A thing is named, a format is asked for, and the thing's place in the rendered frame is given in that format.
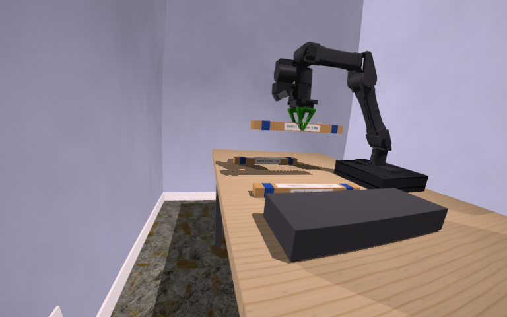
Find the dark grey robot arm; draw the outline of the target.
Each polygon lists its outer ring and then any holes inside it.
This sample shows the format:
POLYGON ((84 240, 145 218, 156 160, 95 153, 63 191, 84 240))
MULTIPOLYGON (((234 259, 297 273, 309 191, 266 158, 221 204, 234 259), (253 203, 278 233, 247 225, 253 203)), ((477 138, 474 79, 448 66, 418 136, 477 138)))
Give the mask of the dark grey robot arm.
POLYGON ((377 74, 372 53, 344 52, 306 42, 294 52, 294 60, 280 58, 276 61, 275 83, 272 84, 272 95, 276 102, 285 97, 288 97, 288 101, 307 99, 306 84, 312 84, 312 69, 308 67, 311 65, 337 67, 348 71, 347 85, 358 99, 366 123, 366 139, 370 147, 373 147, 370 160, 356 158, 355 161, 392 174, 402 173, 402 170, 386 165, 388 151, 391 151, 391 139, 376 100, 377 74), (297 84, 294 84, 294 81, 297 84))

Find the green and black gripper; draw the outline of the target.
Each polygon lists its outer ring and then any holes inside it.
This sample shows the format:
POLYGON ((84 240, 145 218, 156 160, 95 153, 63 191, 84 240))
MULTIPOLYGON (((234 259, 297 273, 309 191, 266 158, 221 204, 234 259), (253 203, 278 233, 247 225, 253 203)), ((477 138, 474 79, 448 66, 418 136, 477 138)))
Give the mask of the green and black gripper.
POLYGON ((307 99, 300 98, 300 99, 296 99, 296 100, 291 100, 291 101, 288 101, 288 104, 287 104, 287 105, 290 105, 290 108, 288 108, 288 112, 290 114, 292 122, 296 122, 296 120, 294 118, 294 112, 297 113, 298 123, 300 124, 301 130, 306 129, 308 122, 310 121, 310 119, 312 118, 312 116, 314 115, 314 113, 316 111, 316 109, 314 108, 314 104, 318 104, 317 100, 310 100, 312 85, 309 85, 309 84, 306 84, 306 85, 308 85, 307 99), (305 123, 303 124, 302 120, 303 120, 304 114, 306 112, 309 114, 308 114, 308 117, 307 117, 305 123))

